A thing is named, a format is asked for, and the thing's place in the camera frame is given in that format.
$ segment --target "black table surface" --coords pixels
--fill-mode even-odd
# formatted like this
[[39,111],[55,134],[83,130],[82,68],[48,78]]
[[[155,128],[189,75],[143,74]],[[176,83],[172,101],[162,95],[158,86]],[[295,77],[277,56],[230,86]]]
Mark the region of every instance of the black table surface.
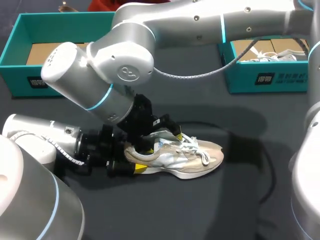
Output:
[[[90,0],[67,0],[86,11]],[[57,12],[60,0],[0,1],[0,53],[19,13]],[[215,45],[159,50],[155,65],[168,73],[194,75],[221,67]],[[157,173],[108,178],[67,171],[65,182],[80,198],[86,217],[84,240],[292,240],[291,175],[288,162],[304,137],[307,96],[302,93],[228,93],[223,74],[174,80],[154,74],[134,88],[156,115],[168,113],[189,136],[223,146],[224,163],[192,180]],[[12,99],[0,81],[0,126],[23,114],[99,129],[102,122],[64,98]],[[275,178],[272,178],[273,164]],[[261,198],[271,189],[263,204]]]

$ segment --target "red object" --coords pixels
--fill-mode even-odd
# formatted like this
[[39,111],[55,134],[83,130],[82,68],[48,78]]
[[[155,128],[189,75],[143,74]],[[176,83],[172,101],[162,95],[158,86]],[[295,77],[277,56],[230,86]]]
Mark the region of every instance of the red object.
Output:
[[114,12],[126,3],[163,4],[169,0],[92,0],[88,7],[89,12]]

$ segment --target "white shoelace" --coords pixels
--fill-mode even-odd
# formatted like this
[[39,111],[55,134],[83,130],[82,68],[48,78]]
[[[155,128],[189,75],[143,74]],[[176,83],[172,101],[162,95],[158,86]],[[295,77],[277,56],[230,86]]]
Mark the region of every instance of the white shoelace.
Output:
[[293,54],[288,54],[283,57],[279,57],[275,52],[258,52],[258,50],[253,46],[250,48],[257,59],[245,60],[243,62],[281,62],[281,61],[297,61],[297,58]]
[[204,166],[210,163],[210,155],[204,150],[199,148],[196,137],[189,137],[182,133],[182,141],[180,142],[180,149],[176,150],[177,153],[193,153],[201,156],[201,161]]

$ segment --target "sneaker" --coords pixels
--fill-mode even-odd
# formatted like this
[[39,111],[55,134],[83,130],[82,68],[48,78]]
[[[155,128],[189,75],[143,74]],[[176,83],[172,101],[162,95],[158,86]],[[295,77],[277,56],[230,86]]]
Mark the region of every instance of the sneaker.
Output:
[[142,174],[168,172],[180,179],[193,179],[216,169],[223,161],[222,147],[182,134],[179,141],[168,131],[149,136],[154,141],[152,154],[142,154],[127,143],[124,155],[129,162],[148,166]]
[[303,51],[293,51],[287,49],[280,53],[262,53],[258,52],[254,46],[250,50],[257,56],[257,59],[243,60],[242,62],[296,62],[305,61],[308,59]]

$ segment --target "cardboard box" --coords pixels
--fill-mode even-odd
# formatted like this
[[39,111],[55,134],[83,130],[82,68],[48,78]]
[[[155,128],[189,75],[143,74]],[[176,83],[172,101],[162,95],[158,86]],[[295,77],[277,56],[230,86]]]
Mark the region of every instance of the cardboard box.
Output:
[[84,47],[111,28],[114,12],[20,14],[0,57],[0,75],[13,97],[55,97],[41,79],[47,56],[60,43]]
[[[234,49],[236,56],[239,56],[248,46],[249,44],[252,43],[253,40],[238,40],[238,41],[233,41]],[[271,43],[270,40],[261,40],[258,41],[254,47],[258,52],[263,52],[263,53],[269,53],[269,52],[274,52],[274,47]],[[242,58],[240,58],[241,61],[248,61],[250,59],[256,59],[257,56],[252,52],[248,51]]]
[[[219,44],[222,65],[226,65],[242,53],[252,39]],[[285,50],[302,52],[302,48],[291,38],[273,37],[257,42],[258,52],[281,53]],[[236,64],[225,71],[228,91],[235,93],[306,92],[308,88],[308,60],[243,62],[257,59],[248,51]]]

